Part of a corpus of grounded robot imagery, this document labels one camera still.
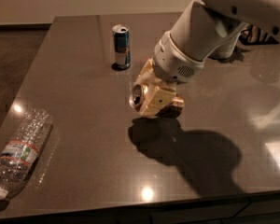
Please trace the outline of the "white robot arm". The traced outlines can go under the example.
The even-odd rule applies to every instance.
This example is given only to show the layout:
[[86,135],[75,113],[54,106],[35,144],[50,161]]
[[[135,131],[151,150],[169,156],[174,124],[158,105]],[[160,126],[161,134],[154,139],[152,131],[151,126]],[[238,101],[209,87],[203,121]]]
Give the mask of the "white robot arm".
[[280,0],[191,2],[156,44],[130,91],[130,106],[145,118],[176,117],[183,107],[176,86],[198,74],[215,51],[232,45],[248,24],[280,43]]

